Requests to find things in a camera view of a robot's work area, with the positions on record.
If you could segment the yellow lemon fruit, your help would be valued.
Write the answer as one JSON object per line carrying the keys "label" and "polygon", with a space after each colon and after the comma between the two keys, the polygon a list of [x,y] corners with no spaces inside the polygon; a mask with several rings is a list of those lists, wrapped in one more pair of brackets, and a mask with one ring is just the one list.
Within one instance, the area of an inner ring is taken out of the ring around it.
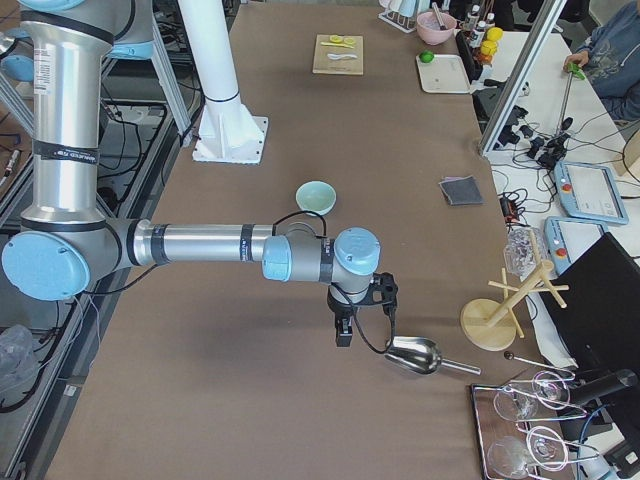
{"label": "yellow lemon fruit", "polygon": [[484,39],[487,41],[498,42],[503,37],[503,34],[504,32],[501,28],[493,26],[487,29]]}

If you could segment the wine glass lower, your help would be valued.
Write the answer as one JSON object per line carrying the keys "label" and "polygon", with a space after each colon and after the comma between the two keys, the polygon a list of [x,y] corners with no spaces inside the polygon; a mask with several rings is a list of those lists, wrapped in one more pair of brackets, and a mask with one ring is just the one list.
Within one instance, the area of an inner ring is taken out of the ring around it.
{"label": "wine glass lower", "polygon": [[569,453],[556,432],[536,426],[524,439],[504,436],[496,440],[486,459],[490,470],[503,479],[548,479],[548,473],[566,467]]}

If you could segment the wine glass upper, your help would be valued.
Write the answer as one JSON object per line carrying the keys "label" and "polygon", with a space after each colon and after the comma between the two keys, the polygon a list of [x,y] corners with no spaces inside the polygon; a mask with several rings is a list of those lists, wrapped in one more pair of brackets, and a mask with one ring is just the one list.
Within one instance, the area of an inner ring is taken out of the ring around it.
{"label": "wine glass upper", "polygon": [[530,379],[502,385],[493,399],[496,413],[513,422],[552,421],[569,405],[569,387],[557,373],[540,371]]}

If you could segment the green lime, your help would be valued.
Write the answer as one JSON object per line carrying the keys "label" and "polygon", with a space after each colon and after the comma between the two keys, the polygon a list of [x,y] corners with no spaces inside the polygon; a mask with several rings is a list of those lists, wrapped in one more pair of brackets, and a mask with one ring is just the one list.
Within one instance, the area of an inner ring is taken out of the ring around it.
{"label": "green lime", "polygon": [[430,63],[434,59],[434,53],[429,50],[425,50],[420,53],[419,58],[422,63]]}

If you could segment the yellow plastic knife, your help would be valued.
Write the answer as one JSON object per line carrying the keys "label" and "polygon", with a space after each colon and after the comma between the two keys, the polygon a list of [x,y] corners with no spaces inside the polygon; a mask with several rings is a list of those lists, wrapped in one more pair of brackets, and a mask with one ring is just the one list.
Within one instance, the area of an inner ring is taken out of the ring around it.
{"label": "yellow plastic knife", "polygon": [[326,46],[326,47],[355,49],[355,44],[344,43],[344,42],[339,43],[339,42],[331,42],[331,41],[321,41],[320,45]]}

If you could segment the metal muddler tube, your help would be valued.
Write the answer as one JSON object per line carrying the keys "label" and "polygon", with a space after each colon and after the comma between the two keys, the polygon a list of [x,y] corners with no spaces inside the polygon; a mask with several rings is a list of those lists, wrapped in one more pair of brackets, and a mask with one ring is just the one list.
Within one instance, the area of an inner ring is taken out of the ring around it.
{"label": "metal muddler tube", "polygon": [[437,3],[432,3],[432,11],[436,17],[437,23],[439,25],[439,29],[444,31],[447,30],[447,26],[446,23],[444,21],[444,18],[442,16],[442,12],[440,11],[440,8],[438,7]]}

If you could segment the blue teach pendant near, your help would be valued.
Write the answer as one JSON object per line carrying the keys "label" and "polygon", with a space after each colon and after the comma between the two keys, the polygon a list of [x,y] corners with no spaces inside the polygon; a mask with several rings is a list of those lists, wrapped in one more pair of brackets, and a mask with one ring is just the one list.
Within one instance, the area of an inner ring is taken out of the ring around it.
{"label": "blue teach pendant near", "polygon": [[544,222],[544,235],[556,273],[567,270],[608,231],[601,221],[548,217]]}

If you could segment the mint green ceramic bowl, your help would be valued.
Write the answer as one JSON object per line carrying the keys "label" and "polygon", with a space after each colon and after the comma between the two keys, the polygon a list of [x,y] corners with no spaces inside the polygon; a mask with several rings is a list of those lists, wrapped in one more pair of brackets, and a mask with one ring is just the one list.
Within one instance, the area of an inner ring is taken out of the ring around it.
{"label": "mint green ceramic bowl", "polygon": [[326,215],[333,209],[337,193],[330,184],[314,180],[302,184],[297,189],[295,200],[300,210]]}

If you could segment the wooden cutting board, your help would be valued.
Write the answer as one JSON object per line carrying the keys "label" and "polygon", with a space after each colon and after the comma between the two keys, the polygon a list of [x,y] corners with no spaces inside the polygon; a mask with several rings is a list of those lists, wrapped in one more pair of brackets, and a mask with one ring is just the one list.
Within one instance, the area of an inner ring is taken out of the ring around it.
{"label": "wooden cutting board", "polygon": [[363,76],[364,38],[359,35],[317,34],[312,72]]}

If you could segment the black monitor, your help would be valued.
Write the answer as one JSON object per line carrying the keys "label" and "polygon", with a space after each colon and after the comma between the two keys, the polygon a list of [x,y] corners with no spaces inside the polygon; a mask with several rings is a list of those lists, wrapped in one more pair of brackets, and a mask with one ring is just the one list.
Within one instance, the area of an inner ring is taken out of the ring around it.
{"label": "black monitor", "polygon": [[557,279],[559,307],[541,299],[570,356],[582,369],[639,371],[639,265],[606,233]]}

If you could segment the person in blue hoodie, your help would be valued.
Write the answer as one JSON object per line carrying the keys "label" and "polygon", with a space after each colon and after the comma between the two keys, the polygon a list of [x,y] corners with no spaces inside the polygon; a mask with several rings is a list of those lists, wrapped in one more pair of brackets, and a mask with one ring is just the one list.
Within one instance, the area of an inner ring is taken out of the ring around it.
{"label": "person in blue hoodie", "polygon": [[639,119],[639,2],[630,1],[596,28],[563,65],[583,72],[614,121]]}

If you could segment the wine glass rack tray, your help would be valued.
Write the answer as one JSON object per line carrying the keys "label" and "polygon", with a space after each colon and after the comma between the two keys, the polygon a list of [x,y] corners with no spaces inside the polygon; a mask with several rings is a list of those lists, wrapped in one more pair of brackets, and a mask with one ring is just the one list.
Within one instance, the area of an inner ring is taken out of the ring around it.
{"label": "wine glass rack tray", "polygon": [[568,372],[542,370],[502,385],[470,387],[482,474],[486,479],[553,479],[600,457],[566,440],[560,424],[587,417],[572,402]]}

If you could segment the white ceramic spoon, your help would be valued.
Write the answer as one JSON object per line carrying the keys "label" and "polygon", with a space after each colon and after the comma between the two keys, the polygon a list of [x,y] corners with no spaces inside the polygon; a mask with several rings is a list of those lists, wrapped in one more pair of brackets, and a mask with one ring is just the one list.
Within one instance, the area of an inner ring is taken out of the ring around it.
{"label": "white ceramic spoon", "polygon": [[352,53],[327,53],[327,58],[331,61],[341,61],[341,60],[357,60],[359,57],[356,54]]}

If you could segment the pink bowl with ice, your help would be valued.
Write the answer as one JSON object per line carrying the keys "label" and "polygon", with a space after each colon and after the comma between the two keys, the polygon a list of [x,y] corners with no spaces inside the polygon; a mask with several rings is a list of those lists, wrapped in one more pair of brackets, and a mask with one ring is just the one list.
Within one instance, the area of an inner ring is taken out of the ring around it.
{"label": "pink bowl with ice", "polygon": [[427,45],[439,45],[453,36],[457,20],[446,13],[441,14],[444,29],[440,28],[437,16],[432,11],[423,12],[416,18],[418,36]]}

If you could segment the cream serving tray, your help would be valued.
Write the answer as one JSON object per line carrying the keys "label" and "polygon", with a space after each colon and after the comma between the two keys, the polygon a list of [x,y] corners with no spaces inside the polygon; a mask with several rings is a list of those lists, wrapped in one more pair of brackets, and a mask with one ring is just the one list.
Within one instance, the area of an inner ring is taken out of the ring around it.
{"label": "cream serving tray", "polygon": [[415,58],[421,89],[430,94],[469,94],[471,86],[458,55],[435,54],[430,62]]}

